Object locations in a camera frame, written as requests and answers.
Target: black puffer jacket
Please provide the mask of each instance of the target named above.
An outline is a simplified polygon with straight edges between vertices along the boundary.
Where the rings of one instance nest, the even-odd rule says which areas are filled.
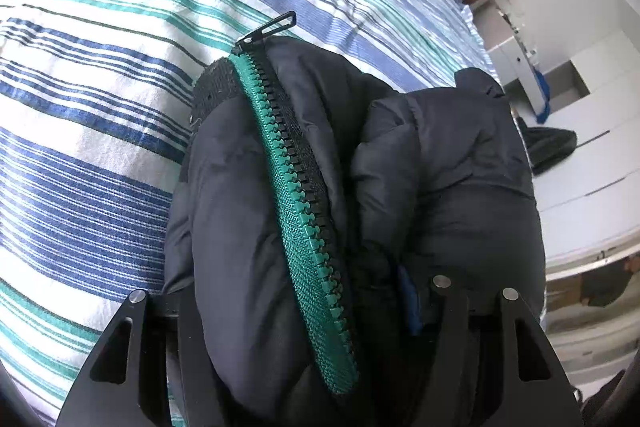
[[[540,220],[502,89],[471,69],[457,89],[399,94],[284,37],[236,55],[194,89],[165,291],[194,278],[238,425],[410,423],[434,275],[543,307]]]

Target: green zipper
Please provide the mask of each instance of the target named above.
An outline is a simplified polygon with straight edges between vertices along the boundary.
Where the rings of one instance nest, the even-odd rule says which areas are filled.
[[[302,188],[305,173],[288,143],[286,125],[278,117],[280,108],[271,96],[272,79],[256,64],[248,47],[241,48],[241,54],[228,58],[250,100],[267,154],[282,245],[298,305],[325,384],[333,393],[348,393],[358,381],[358,370],[340,305],[340,274],[332,267],[321,226],[312,212],[310,201],[315,197]]]

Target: striped bedspread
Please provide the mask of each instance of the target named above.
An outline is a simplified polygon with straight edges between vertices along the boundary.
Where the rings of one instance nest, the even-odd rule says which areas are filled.
[[[48,423],[119,302],[162,286],[194,81],[287,10],[401,90],[491,71],[452,0],[0,0],[0,359]]]

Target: metal bolt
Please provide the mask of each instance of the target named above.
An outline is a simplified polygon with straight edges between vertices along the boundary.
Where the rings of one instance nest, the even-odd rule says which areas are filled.
[[[140,302],[142,300],[144,300],[146,297],[146,294],[144,292],[144,290],[133,290],[130,294],[129,294],[129,300],[131,302]]]
[[[451,286],[451,279],[446,275],[436,275],[436,277],[433,278],[433,284],[438,288],[448,288]]]
[[[502,296],[508,301],[517,301],[518,300],[518,292],[513,288],[505,288],[502,290]]]

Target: zipper pull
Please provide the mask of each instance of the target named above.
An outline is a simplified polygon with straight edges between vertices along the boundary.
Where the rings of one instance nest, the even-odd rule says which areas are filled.
[[[282,25],[278,25],[277,27],[271,30],[265,31],[268,28],[271,28],[272,26],[286,19],[290,19],[290,21]],[[280,33],[281,31],[288,30],[289,28],[293,28],[293,26],[295,26],[296,23],[297,23],[297,19],[296,19],[296,13],[294,11],[289,11],[282,15],[278,15],[275,19],[271,19],[266,24],[263,24],[262,26],[260,26],[257,30],[247,33],[247,35],[245,35],[244,37],[240,37],[236,41],[236,46],[240,46],[240,49],[242,51],[245,51],[246,50],[245,48],[247,46],[251,44],[255,44],[256,42],[260,42],[261,40],[271,35],[275,35],[276,33]]]

